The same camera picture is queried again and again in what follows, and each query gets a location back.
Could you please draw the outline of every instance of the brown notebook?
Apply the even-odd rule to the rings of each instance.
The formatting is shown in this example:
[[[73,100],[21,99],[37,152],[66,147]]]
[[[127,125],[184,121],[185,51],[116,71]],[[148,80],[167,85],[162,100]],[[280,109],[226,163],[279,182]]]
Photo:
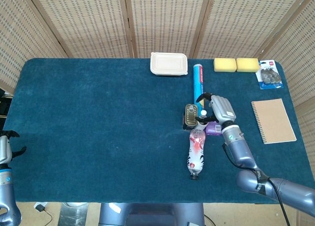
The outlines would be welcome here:
[[[296,141],[282,99],[253,101],[256,120],[265,144]]]

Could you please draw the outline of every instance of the container lid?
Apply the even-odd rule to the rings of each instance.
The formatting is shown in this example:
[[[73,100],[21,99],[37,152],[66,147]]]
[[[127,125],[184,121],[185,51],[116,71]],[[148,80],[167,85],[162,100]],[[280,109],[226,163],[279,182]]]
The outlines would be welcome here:
[[[150,70],[155,75],[181,76],[188,74],[187,57],[181,53],[151,53]]]

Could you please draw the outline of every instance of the small purple package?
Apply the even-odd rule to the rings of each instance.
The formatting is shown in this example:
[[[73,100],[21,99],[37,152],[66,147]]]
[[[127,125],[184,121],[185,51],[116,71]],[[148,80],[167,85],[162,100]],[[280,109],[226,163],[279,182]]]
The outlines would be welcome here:
[[[206,134],[212,136],[221,135],[221,125],[217,122],[209,122],[206,126]]]

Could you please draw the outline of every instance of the sponge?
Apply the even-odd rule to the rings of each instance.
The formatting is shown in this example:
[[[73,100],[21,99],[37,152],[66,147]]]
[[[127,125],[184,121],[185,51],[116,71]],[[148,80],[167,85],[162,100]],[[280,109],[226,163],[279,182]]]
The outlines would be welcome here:
[[[238,72],[257,72],[259,70],[259,63],[257,58],[237,58]]]
[[[215,72],[235,72],[236,61],[231,58],[215,58]]]

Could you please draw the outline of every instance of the blue felt surface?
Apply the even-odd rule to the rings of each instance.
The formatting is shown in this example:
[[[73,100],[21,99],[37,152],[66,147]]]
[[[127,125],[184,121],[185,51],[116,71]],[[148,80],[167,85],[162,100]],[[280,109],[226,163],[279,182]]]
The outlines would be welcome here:
[[[226,97],[258,165],[269,176],[315,187],[284,73],[283,89],[260,90],[254,73],[216,73],[213,60],[189,60],[181,77],[155,76],[150,59],[32,59],[21,73],[5,123],[20,138],[11,163],[18,201],[273,202],[236,186],[221,145],[208,136],[198,181],[186,167],[192,66],[204,91]],[[251,101],[282,98],[297,141],[264,145]]]

